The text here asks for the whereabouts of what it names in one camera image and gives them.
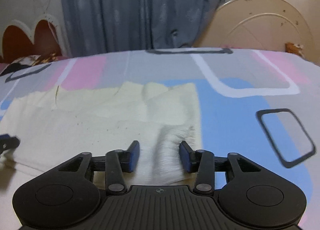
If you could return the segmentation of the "patterned grey pink bedsheet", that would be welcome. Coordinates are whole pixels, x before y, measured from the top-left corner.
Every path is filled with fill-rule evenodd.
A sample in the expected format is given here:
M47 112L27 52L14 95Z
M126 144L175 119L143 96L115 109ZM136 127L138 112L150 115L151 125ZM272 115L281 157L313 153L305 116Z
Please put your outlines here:
M319 67L287 53L250 49L133 51L70 58L1 77L1 119L12 101L59 86L66 90L166 87L193 83L201 147L239 153L299 186L303 229L319 229ZM12 196L40 175L1 157L1 229L19 229Z

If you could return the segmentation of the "red white scalloped headboard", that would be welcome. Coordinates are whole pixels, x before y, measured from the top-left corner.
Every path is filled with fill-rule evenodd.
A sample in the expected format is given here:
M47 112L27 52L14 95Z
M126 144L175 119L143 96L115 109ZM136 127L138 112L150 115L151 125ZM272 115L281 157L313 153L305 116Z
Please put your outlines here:
M24 22L12 20L1 37L1 63L12 63L31 55L66 56L62 28L54 16L40 15L29 28Z

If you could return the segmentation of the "floral dark blanket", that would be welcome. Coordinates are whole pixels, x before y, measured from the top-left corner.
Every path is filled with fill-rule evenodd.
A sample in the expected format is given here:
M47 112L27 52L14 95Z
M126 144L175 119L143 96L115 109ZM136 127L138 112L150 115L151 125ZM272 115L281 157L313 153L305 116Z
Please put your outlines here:
M68 57L58 56L55 53L47 55L29 55L28 57L19 57L10 64L1 63L1 76L39 64L51 63L55 61L65 60L67 58Z

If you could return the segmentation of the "cream arched headboard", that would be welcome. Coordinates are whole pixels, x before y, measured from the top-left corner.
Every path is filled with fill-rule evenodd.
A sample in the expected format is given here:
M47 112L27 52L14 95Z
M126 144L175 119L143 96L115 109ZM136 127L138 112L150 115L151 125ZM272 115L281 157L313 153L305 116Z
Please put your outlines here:
M304 16L286 0L231 0L220 6L196 47L231 47L284 52L287 43L315 61L315 41Z

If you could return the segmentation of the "cream knit sweater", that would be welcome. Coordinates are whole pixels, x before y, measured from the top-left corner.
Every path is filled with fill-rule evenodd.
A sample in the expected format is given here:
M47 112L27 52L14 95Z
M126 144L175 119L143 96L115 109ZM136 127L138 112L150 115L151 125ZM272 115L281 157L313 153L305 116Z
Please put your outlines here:
M173 184L189 178L178 146L201 147L200 108L193 83L166 87L125 82L120 87L66 90L56 86L12 101L1 133L21 143L6 153L20 171L38 175L81 152L103 156L140 144L132 184Z

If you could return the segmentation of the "blue grey window curtain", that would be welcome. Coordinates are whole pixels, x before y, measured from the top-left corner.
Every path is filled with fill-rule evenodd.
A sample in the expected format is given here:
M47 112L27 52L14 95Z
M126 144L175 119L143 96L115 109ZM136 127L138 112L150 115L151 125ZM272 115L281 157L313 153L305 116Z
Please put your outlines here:
M61 0L71 53L190 47L225 0Z

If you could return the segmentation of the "brown stuffed toy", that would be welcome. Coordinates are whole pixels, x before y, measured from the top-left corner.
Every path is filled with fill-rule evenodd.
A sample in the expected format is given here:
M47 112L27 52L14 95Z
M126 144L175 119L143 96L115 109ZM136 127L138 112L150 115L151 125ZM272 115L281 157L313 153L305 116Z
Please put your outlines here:
M293 44L292 42L287 42L285 44L285 52L298 55L304 58L303 45Z

